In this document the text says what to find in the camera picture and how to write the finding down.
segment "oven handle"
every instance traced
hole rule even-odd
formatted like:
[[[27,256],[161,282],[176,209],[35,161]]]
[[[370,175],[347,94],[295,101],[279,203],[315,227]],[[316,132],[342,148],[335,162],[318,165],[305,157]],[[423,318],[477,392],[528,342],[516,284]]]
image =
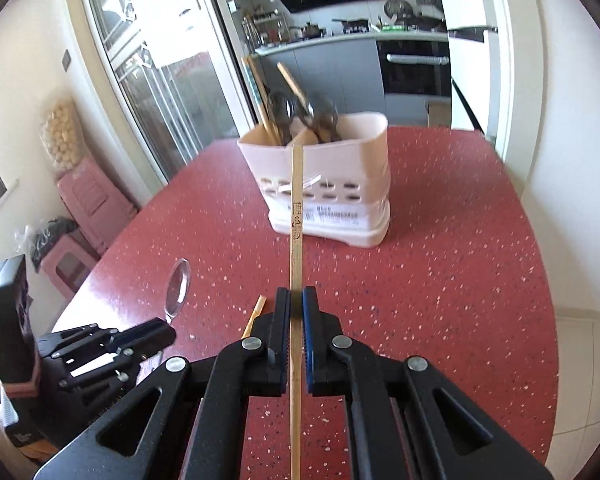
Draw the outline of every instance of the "oven handle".
[[[448,56],[405,56],[403,54],[387,54],[386,60],[389,63],[398,63],[403,65],[448,65]]]

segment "door handle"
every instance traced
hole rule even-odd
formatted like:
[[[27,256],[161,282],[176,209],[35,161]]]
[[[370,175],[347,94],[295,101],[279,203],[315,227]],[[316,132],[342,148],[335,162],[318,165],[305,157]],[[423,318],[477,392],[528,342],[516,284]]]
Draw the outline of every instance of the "door handle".
[[[448,56],[406,56],[404,54],[387,54],[386,60],[389,63],[403,65],[448,65]]]
[[[479,27],[458,27],[450,28],[446,33],[450,38],[458,38],[458,40],[469,40],[479,41],[484,43],[484,33],[494,32],[498,33],[498,27],[492,27],[491,25],[480,25]]]

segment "utensil holder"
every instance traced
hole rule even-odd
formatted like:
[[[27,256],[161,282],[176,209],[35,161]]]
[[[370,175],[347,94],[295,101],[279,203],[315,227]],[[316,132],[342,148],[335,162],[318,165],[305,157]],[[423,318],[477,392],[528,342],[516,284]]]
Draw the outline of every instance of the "utensil holder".
[[[304,234],[352,246],[373,247],[386,235],[390,169],[386,116],[345,114],[338,118],[340,142],[304,147]],[[269,221],[290,230],[291,149],[273,146],[259,124],[238,145],[269,207]]]

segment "plastic stool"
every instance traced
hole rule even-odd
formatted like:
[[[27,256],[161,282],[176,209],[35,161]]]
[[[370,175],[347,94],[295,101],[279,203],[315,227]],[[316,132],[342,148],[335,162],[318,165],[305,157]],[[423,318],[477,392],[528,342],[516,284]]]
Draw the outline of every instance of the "plastic stool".
[[[137,213],[88,156],[58,181],[58,191],[84,237],[101,256]]]
[[[63,270],[67,264],[61,266],[62,260],[68,256],[78,261],[72,270]],[[70,300],[89,275],[89,272],[98,263],[70,234],[58,240],[40,262],[40,267],[51,280],[60,293]]]

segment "plastic bag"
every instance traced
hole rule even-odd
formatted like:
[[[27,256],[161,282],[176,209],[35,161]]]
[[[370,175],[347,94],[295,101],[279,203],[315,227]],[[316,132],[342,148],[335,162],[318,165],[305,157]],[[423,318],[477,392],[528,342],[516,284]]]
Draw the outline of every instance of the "plastic bag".
[[[16,232],[16,250],[28,254],[36,272],[40,262],[62,236],[75,231],[78,224],[72,218],[58,217],[39,227],[27,225],[24,232]]]
[[[56,178],[75,168],[86,155],[82,127],[70,97],[50,98],[40,139]]]

